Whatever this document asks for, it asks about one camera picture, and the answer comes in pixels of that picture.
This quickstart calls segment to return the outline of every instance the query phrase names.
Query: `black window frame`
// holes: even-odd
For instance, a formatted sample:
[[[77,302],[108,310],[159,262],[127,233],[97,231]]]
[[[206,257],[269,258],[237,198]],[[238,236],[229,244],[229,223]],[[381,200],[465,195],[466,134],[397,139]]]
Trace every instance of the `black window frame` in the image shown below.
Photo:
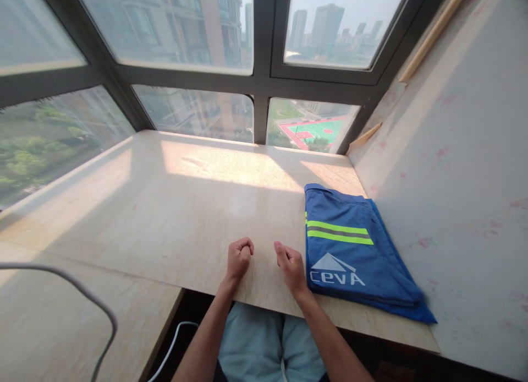
[[[361,133],[443,0],[407,0],[369,71],[282,64],[289,0],[253,0],[252,75],[229,75],[126,66],[118,63],[81,0],[45,0],[87,65],[0,77],[0,108],[104,86],[136,131],[156,130],[132,85],[244,94],[254,102],[254,142],[266,143],[272,97],[360,106],[338,154]]]

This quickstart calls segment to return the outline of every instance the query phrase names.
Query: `hand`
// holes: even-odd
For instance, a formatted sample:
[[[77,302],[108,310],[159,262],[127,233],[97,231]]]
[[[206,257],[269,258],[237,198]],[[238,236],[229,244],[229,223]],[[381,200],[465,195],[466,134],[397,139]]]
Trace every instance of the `hand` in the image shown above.
[[[303,256],[281,242],[275,242],[274,245],[277,253],[277,265],[283,271],[291,295],[297,299],[298,295],[308,290],[304,276]]]
[[[240,281],[248,271],[249,261],[254,249],[253,242],[248,237],[238,239],[229,245],[227,273],[225,275],[227,281],[236,285],[240,284]]]

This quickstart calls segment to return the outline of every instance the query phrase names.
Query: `window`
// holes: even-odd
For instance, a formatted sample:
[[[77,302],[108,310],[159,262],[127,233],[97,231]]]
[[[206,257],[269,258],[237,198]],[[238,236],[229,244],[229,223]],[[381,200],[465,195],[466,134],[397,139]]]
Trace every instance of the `window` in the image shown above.
[[[253,102],[245,95],[143,85],[133,88],[158,130],[253,142]]]
[[[335,154],[359,106],[318,101],[269,101],[267,145]]]
[[[43,0],[0,0],[0,76],[85,64]]]
[[[236,9],[227,16],[228,0],[82,1],[121,64],[233,75],[253,71],[252,43],[240,42],[242,32],[253,31],[252,22],[245,19],[248,10],[252,14],[253,0],[233,0]],[[191,30],[179,32],[176,25]],[[236,34],[235,42],[225,42],[222,26]],[[176,40],[175,32],[185,36]],[[198,48],[197,37],[201,39]]]
[[[291,0],[284,63],[369,69],[402,0]]]
[[[0,111],[0,209],[132,134],[102,86]]]
[[[0,0],[0,206],[144,129],[344,154],[443,1]]]

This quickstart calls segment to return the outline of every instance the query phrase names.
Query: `light blue pants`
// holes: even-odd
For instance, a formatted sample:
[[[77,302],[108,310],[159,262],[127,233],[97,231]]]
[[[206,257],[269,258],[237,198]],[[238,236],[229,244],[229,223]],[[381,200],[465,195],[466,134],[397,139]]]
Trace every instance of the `light blue pants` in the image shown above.
[[[318,382],[325,366],[304,319],[235,302],[218,360],[229,382]]]

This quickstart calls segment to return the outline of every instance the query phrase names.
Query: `basketball court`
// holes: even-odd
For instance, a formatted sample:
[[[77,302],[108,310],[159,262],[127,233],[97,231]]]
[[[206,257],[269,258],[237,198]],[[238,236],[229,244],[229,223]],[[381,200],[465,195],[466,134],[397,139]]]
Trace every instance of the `basketball court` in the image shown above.
[[[316,137],[326,138],[332,145],[345,118],[340,116],[319,121],[280,123],[279,127],[300,149],[308,150],[306,141]]]

